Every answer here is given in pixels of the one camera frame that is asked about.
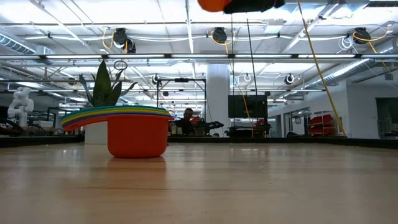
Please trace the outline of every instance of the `rainbow bowl stack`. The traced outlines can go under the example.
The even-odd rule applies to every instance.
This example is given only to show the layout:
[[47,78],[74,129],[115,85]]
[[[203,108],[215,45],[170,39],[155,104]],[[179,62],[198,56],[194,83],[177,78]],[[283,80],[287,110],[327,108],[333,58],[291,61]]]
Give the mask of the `rainbow bowl stack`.
[[108,122],[108,150],[115,157],[158,157],[167,147],[170,113],[151,106],[101,106],[75,111],[61,118],[65,131]]

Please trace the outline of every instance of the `snake plant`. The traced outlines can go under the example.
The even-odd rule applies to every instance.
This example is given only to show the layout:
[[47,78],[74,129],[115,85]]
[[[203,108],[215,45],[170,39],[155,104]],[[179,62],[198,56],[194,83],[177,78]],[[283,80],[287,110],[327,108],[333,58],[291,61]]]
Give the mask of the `snake plant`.
[[137,84],[137,82],[134,82],[127,90],[122,91],[122,83],[119,82],[119,79],[123,71],[124,70],[120,70],[116,74],[115,81],[111,84],[111,77],[109,76],[108,69],[103,60],[99,65],[97,76],[94,77],[93,75],[95,80],[93,95],[91,95],[83,75],[79,75],[79,82],[86,90],[88,102],[94,107],[116,105],[119,97],[127,94],[132,88],[134,88],[134,85]]

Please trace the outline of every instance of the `white planter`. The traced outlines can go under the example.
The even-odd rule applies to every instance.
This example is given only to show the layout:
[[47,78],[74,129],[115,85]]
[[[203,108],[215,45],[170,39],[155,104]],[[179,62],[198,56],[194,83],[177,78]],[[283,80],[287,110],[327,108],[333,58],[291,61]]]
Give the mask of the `white planter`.
[[107,121],[89,124],[85,130],[85,144],[108,144]]

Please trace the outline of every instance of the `white column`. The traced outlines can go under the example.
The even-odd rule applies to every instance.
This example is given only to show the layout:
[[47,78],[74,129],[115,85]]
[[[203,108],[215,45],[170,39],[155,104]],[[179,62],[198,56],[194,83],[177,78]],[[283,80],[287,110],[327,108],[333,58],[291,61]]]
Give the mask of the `white column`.
[[207,65],[206,78],[207,108],[206,122],[219,121],[223,128],[210,131],[226,137],[224,131],[229,131],[228,95],[229,95],[229,69],[227,64]]

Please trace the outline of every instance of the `man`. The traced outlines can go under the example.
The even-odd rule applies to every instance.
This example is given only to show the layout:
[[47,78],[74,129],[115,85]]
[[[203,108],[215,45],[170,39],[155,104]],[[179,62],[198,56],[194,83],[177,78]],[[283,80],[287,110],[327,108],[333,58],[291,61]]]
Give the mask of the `man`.
[[186,135],[194,134],[193,125],[191,123],[191,118],[193,115],[193,110],[191,108],[187,108],[184,111],[184,118],[178,121],[174,121],[174,124],[177,127],[182,128],[182,133]]

